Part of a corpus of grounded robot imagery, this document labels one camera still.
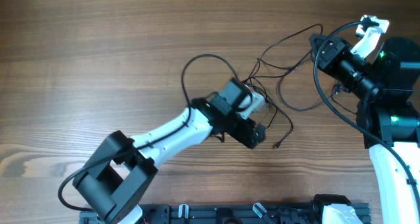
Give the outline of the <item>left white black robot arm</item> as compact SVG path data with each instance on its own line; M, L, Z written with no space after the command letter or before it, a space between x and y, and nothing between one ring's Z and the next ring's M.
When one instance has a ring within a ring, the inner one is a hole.
M170 122L141 135L115 131L94 151L72 185L105 223L135 223L138 205L166 161L209 137L228 134L253 149L265 139L265 128L250 118L265 104L260 93L232 78L220 92L192 99Z

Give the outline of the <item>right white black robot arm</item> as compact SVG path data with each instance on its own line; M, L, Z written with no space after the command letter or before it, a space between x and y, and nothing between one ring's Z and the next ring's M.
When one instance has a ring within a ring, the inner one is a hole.
M310 36L319 69L359 98L356 123L373 135L364 146L375 169L383 221L419 222L419 113L409 98L419 77L419 45L392 37L382 44L373 63L351 53L342 38L321 45L325 35Z

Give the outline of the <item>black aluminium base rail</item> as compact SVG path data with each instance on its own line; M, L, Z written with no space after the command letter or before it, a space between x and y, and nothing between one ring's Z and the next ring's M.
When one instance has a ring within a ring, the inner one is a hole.
M217 224L228 219L240 223L321 223L321 209L314 204L298 203L284 205L264 205L266 213L259 217L251 205L233 206L169 206L167 204L142 205L142 217L137 223L176 224L197 223Z

